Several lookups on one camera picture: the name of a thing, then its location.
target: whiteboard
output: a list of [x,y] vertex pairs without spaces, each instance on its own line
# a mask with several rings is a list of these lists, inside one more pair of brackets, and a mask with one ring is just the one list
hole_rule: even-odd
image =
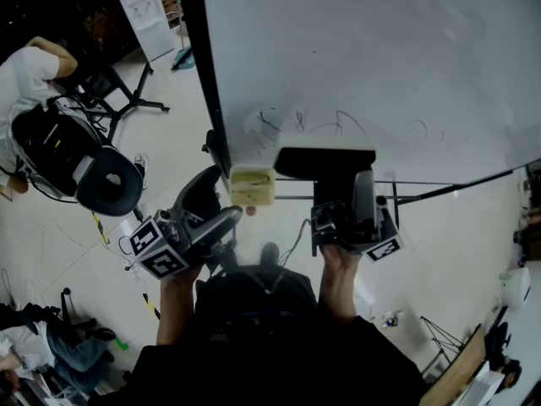
[[541,157],[541,0],[205,7],[233,164],[272,164],[280,132],[368,138],[382,179],[460,184]]

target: shoe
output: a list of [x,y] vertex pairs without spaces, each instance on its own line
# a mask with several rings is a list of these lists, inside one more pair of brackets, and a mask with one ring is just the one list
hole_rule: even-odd
[[146,176],[149,172],[149,160],[144,153],[138,153],[135,155],[134,164],[143,176],[143,189],[146,189],[148,182]]
[[274,242],[268,242],[261,250],[260,265],[262,266],[276,266],[278,265],[278,256],[280,255],[280,249]]
[[115,334],[112,329],[100,328],[87,331],[85,337],[93,337],[96,340],[101,340],[102,342],[111,342],[117,337],[117,334]]
[[115,361],[115,357],[112,356],[111,352],[109,352],[108,350],[106,350],[103,354],[101,354],[101,357],[107,362]]

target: white floor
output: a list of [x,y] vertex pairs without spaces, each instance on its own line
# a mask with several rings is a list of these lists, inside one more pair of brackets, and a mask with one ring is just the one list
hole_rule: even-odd
[[[171,72],[173,57],[171,52],[153,62],[155,73],[142,95],[166,103],[171,111],[136,110],[119,125],[115,138],[126,156],[144,151],[149,157],[149,187],[141,200],[145,215],[170,207],[179,190],[211,165],[210,156],[201,151],[210,120],[197,71]],[[143,69],[141,54],[136,52],[116,66],[134,89]],[[117,92],[109,100],[114,107],[123,105]],[[374,303],[358,299],[359,311],[380,325],[387,311],[404,310],[399,326],[385,335],[419,367],[434,356],[419,324],[420,315],[463,337],[484,323],[498,304],[498,275],[516,261],[512,233],[521,209],[518,182],[515,173],[457,195],[402,206],[401,235],[407,248],[377,264],[361,261],[358,280],[364,291],[359,289],[359,294],[371,295]],[[280,189],[288,194],[302,190],[309,187]],[[245,217],[238,227],[241,258],[254,262],[270,240],[282,252],[290,248],[310,205],[309,201],[277,201],[273,207],[259,209],[255,217]],[[142,293],[159,305],[159,284],[137,266],[130,273],[123,269],[129,258],[120,253],[117,242],[136,227],[133,214],[101,220],[112,241],[109,248],[82,207],[48,200],[33,189],[16,196],[13,203],[0,200],[0,267],[6,268],[13,294],[22,305],[59,306],[61,291],[69,287],[77,316],[95,317],[129,345],[126,351],[112,345],[116,386],[118,375],[131,370],[140,350],[155,341],[158,320]],[[307,275],[317,295],[323,261],[311,256],[308,229],[287,265]],[[5,302],[5,291],[1,293]]]

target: yellow and black tape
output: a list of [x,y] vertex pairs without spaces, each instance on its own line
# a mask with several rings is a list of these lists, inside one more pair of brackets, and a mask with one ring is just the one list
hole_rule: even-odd
[[103,230],[103,225],[101,224],[100,218],[98,218],[94,212],[92,212],[92,217],[94,218],[94,221],[96,222],[96,226],[98,227],[98,230],[100,231],[100,235],[103,238],[103,242],[105,243],[105,245],[109,245],[111,241],[109,240],[107,233],[105,233],[105,231]]
[[149,301],[149,295],[148,294],[143,294],[143,298],[145,298],[146,304],[149,306],[149,308],[152,311],[154,311],[154,314],[156,315],[156,317],[159,320],[160,319],[160,311],[158,311],[158,309]]

